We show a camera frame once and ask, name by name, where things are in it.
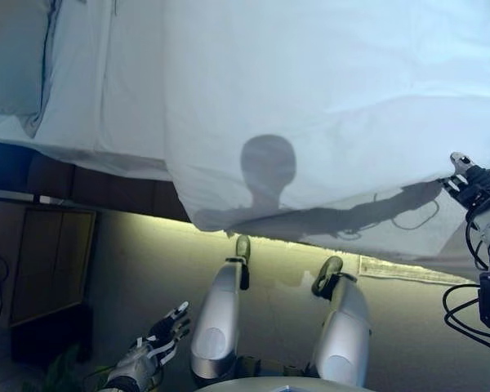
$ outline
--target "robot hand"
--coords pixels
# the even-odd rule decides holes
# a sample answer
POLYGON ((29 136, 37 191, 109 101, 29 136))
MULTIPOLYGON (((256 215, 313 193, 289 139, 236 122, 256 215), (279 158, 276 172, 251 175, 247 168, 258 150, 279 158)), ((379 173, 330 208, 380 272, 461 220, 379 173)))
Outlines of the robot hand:
POLYGON ((162 367, 176 355, 177 343, 187 336, 190 320, 184 318, 189 302, 171 310, 150 328, 147 337, 139 337, 129 352, 109 374, 102 391, 144 392, 162 367))
MULTIPOLYGON (((147 354, 149 358, 155 357, 158 360, 159 367, 165 365, 176 355, 176 344, 189 334, 189 329, 185 328, 190 324, 190 319, 181 323, 176 322, 185 317, 189 302, 184 302, 177 308, 174 308, 165 315, 160 321, 150 328, 149 336, 145 340, 153 349, 147 354)), ((142 346, 144 339, 139 337, 136 345, 142 346)))
POLYGON ((450 160, 456 172, 441 180, 447 192, 474 216, 490 208, 490 170, 479 167, 461 153, 452 153, 450 160))

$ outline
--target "white bed sheet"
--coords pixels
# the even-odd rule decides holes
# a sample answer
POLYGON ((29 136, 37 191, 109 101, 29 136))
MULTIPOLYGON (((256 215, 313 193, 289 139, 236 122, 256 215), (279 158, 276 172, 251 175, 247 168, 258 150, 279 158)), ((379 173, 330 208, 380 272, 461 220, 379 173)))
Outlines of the white bed sheet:
POLYGON ((156 44, 162 3, 120 2, 116 15, 111 1, 88 3, 62 3, 51 95, 36 136, 0 115, 0 141, 118 176, 170 180, 156 44))
POLYGON ((453 151, 490 167, 490 0, 174 0, 166 31, 167 167, 198 227, 476 277, 456 202, 392 196, 453 151))

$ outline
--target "robot finger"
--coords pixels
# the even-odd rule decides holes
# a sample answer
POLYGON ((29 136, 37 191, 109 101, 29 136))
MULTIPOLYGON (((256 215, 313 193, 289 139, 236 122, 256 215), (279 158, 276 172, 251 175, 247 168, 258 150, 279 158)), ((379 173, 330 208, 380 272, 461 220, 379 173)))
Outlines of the robot finger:
POLYGON ((190 324, 190 318, 187 318, 185 320, 183 320, 181 323, 178 323, 176 325, 176 328, 174 328, 174 330, 172 331, 173 334, 176 334, 178 333, 178 331, 180 331, 183 327, 187 326, 190 324))
POLYGON ((185 301, 183 304, 181 304, 177 308, 174 308, 169 313, 167 313, 164 318, 165 319, 171 318, 173 320, 181 319, 187 314, 188 308, 189 308, 189 302, 185 301))
POLYGON ((186 337, 187 335, 189 335, 190 333, 190 329, 184 329, 182 330, 180 333, 178 333, 175 337, 174 337, 174 341, 177 343, 179 342, 181 339, 183 339, 184 337, 186 337))
POLYGON ((474 162, 468 156, 462 153, 452 153, 450 155, 450 160, 452 164, 456 168, 456 174, 465 174, 468 169, 473 166, 476 166, 474 162))
POLYGON ((452 196, 458 195, 467 185, 466 178, 462 175, 451 176, 441 180, 443 187, 452 196))
POLYGON ((174 346, 172 350, 168 351, 167 354, 159 360, 160 365, 161 366, 165 365, 167 362, 173 359, 175 355, 176 355, 176 346, 174 346))

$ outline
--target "green leaf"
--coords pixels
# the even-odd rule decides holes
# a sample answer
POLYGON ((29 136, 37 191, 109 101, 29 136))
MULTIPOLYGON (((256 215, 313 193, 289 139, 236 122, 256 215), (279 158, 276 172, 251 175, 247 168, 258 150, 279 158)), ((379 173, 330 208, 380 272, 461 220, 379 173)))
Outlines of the green leaf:
POLYGON ((79 345, 71 346, 64 354, 65 357, 65 371, 71 371, 78 359, 78 352, 80 351, 79 345))
POLYGON ((43 392, 51 390, 51 388, 54 387, 56 382, 58 382, 60 379, 62 373, 61 369, 63 367, 62 362, 63 356, 58 355, 55 362, 53 362, 47 369, 46 381, 44 382, 44 387, 42 390, 43 392))

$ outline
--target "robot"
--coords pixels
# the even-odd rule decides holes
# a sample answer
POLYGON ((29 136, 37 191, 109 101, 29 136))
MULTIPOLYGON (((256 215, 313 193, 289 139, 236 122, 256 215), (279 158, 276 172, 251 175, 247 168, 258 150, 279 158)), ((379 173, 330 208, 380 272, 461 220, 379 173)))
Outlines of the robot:
MULTIPOLYGON (((490 260, 490 171, 464 154, 453 153, 451 160, 455 174, 440 181, 468 211, 466 242, 476 267, 483 270, 479 277, 480 318, 490 327, 490 262, 488 266, 479 258, 479 249, 474 249, 469 236, 472 229, 480 233, 490 260)), ((236 255, 226 259, 203 302, 190 347, 190 366, 200 392, 364 390, 371 333, 367 302, 355 278, 341 273, 341 263, 333 258, 325 263, 312 287, 314 294, 331 301, 331 310, 309 366, 304 371, 270 363, 264 366, 259 359, 237 356, 239 293, 248 289, 249 256, 250 243, 240 236, 236 255)), ((181 321, 188 306, 185 302, 175 308, 151 328, 146 338, 138 338, 109 374, 101 392, 147 390, 152 377, 174 357, 177 343, 189 333, 185 329, 189 321, 181 321)), ((445 321, 470 336, 461 325, 450 322, 461 324, 454 316, 456 311, 447 309, 445 321)))

